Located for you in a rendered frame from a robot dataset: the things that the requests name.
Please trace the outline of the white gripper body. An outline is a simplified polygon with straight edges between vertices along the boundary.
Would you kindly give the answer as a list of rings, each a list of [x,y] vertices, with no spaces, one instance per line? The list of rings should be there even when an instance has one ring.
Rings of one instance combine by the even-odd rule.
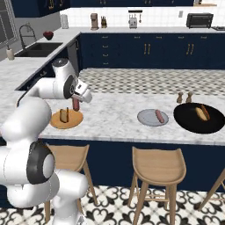
[[[73,97],[86,103],[90,103],[92,100],[91,91],[88,89],[88,86],[84,84],[79,84],[75,88]]]

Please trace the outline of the reddish brown sausage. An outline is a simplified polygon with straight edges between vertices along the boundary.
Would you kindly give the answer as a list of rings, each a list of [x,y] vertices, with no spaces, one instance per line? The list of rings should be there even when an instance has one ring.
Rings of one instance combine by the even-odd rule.
[[[159,110],[155,110],[155,114],[160,123],[164,123],[163,116]]]
[[[79,100],[76,98],[72,98],[73,110],[78,112],[80,109]]]
[[[210,115],[206,109],[206,107],[204,105],[201,105],[201,110],[203,111],[203,113],[205,114],[207,120],[210,120]]]

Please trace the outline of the round wooden plate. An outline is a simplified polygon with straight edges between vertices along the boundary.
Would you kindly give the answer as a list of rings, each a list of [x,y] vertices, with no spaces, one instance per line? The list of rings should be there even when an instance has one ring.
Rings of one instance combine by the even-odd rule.
[[[67,123],[60,121],[60,113],[56,112],[52,115],[50,124],[58,129],[69,129],[78,126],[83,121],[83,114],[69,109],[69,121]]]

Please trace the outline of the tan hot dog bun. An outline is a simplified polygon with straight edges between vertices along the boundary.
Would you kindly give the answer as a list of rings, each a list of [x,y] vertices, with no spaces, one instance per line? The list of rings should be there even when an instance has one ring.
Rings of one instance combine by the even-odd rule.
[[[206,117],[206,115],[203,113],[203,111],[202,111],[201,108],[196,107],[196,108],[195,108],[195,111],[196,111],[198,117],[199,117],[201,120],[207,121],[207,117]]]
[[[60,110],[60,121],[63,123],[67,123],[69,121],[69,109]]]

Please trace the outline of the round grey plate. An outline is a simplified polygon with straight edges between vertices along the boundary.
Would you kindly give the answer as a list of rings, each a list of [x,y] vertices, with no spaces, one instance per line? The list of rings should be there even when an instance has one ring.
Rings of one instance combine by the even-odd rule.
[[[165,125],[169,121],[169,117],[167,116],[166,113],[160,111],[163,116],[163,119],[164,119],[164,123],[160,123],[156,117],[155,110],[156,109],[142,110],[142,111],[138,112],[137,119],[143,125],[149,126],[149,127],[160,127],[160,126]]]

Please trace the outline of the large black bowl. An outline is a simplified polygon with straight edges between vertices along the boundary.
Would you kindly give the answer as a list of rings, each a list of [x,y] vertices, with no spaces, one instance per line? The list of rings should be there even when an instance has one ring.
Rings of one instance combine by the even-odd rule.
[[[175,121],[184,129],[196,134],[212,134],[225,126],[225,116],[216,108],[205,105],[210,120],[201,120],[195,108],[201,103],[184,103],[177,105],[173,111]]]

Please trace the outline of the grey dishwasher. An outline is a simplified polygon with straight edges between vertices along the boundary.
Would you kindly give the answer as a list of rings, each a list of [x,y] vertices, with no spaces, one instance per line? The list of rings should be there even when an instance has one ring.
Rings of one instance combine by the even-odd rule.
[[[69,61],[75,70],[76,76],[79,76],[79,65],[78,65],[78,59],[77,59],[75,40],[73,40],[70,44],[67,45],[67,50],[68,50]]]

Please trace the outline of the dark blue sink cupboards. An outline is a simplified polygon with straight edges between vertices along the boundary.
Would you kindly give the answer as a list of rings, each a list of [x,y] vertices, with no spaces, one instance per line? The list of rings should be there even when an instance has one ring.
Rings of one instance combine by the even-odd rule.
[[[55,57],[53,57],[46,65],[41,67],[34,75],[27,78],[18,88],[17,91],[28,91],[42,77],[55,77],[52,63],[58,58],[67,58],[68,50],[64,48]]]

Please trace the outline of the black kitchen sink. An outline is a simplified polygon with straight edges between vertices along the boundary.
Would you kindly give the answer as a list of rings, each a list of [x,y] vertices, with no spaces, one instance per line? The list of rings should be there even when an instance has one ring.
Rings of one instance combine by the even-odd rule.
[[[15,54],[16,57],[47,57],[56,49],[60,49],[61,42],[37,42]]]

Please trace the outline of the wooden bar stool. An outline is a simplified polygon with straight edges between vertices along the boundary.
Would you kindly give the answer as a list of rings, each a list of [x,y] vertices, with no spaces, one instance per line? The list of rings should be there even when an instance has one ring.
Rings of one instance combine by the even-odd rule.
[[[160,201],[170,209],[170,225],[175,225],[177,185],[186,175],[185,159],[181,149],[138,149],[132,147],[134,175],[127,205],[130,206],[134,190],[141,180],[141,191],[136,194],[138,202],[133,225],[137,225],[144,201]],[[149,185],[163,186],[165,195],[147,195]]]
[[[212,186],[211,190],[207,193],[206,198],[204,198],[203,202],[200,204],[199,211],[208,203],[210,200],[217,200],[216,198],[213,198],[213,194],[215,191],[222,186],[223,190],[225,191],[225,168],[221,172],[221,175],[216,179],[214,185]]]
[[[52,225],[78,225],[82,218],[80,199],[91,189],[94,203],[97,196],[87,163],[89,145],[48,145],[55,159],[55,173],[59,178],[59,191],[53,198],[54,219]]]

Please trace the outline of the brown coffee machine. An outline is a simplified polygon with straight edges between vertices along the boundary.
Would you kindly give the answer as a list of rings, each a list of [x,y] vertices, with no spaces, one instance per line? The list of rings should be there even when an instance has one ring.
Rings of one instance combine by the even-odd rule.
[[[99,29],[98,27],[98,14],[97,13],[92,13],[91,14],[91,30],[97,30]]]

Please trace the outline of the dark blue island base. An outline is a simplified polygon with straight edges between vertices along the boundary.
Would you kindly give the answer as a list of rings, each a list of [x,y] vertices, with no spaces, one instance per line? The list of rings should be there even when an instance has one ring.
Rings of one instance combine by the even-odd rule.
[[[129,187],[131,185],[134,174],[133,146],[138,149],[181,149],[186,164],[186,175],[178,185],[178,190],[207,192],[225,168],[225,146],[63,139],[42,139],[42,141],[50,145],[89,144],[87,163],[95,186]]]

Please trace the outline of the white jar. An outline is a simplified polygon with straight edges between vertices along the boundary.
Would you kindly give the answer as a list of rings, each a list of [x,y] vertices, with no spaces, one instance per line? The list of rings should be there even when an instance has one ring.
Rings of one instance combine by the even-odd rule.
[[[66,14],[61,15],[61,23],[62,23],[62,29],[69,28],[68,16]]]

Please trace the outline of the white soap dispenser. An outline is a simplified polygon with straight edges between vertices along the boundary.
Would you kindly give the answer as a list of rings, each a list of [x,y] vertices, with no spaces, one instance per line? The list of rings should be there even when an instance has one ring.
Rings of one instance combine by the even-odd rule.
[[[6,54],[10,61],[13,61],[15,59],[14,53],[10,47],[7,47]]]

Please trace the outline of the dark grey tap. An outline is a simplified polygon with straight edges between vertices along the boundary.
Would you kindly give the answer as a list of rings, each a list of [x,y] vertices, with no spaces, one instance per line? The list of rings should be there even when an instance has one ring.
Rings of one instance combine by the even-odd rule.
[[[22,30],[23,27],[29,28],[29,29],[32,31],[33,34],[32,34],[32,35],[23,35],[22,32],[21,32],[21,30]],[[30,25],[28,25],[28,24],[25,24],[25,25],[22,25],[21,27],[19,27],[18,32],[19,32],[19,38],[20,38],[21,46],[22,46],[23,50],[25,50],[25,47],[26,47],[25,42],[24,42],[24,38],[30,38],[30,37],[33,37],[34,42],[37,41],[37,38],[36,38],[36,35],[35,35],[34,30],[33,30],[32,27],[31,27]]]

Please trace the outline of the dark blue base cupboards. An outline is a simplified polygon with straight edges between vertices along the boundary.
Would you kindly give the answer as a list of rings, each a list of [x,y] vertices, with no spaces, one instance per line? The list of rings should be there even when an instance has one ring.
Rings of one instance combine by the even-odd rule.
[[[82,33],[83,67],[225,69],[225,33]]]

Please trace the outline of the black toaster oven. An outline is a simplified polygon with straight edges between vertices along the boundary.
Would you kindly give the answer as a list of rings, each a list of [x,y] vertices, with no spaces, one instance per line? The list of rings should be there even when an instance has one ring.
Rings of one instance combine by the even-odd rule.
[[[186,26],[188,28],[210,28],[213,17],[212,13],[189,13]]]

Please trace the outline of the rail with hanging tools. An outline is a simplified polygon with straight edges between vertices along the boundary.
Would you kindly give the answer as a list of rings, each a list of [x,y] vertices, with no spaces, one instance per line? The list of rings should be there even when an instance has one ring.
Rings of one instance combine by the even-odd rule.
[[[129,18],[130,19],[131,18],[134,18],[136,15],[139,15],[139,18],[137,19],[137,21],[139,23],[141,23],[141,21],[142,21],[142,10],[136,10],[136,9],[129,10],[128,13],[129,13]]]

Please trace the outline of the dark blue wall cupboards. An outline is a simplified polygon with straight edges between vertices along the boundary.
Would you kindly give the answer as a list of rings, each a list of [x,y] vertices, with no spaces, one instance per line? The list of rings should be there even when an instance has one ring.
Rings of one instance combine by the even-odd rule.
[[[194,0],[11,0],[16,18],[40,18],[70,7],[193,6]]]

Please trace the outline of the window with grey frame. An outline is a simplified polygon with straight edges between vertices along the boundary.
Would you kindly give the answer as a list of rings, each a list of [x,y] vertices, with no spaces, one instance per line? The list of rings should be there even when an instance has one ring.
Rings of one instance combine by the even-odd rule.
[[[10,0],[0,0],[0,49],[18,40]]]

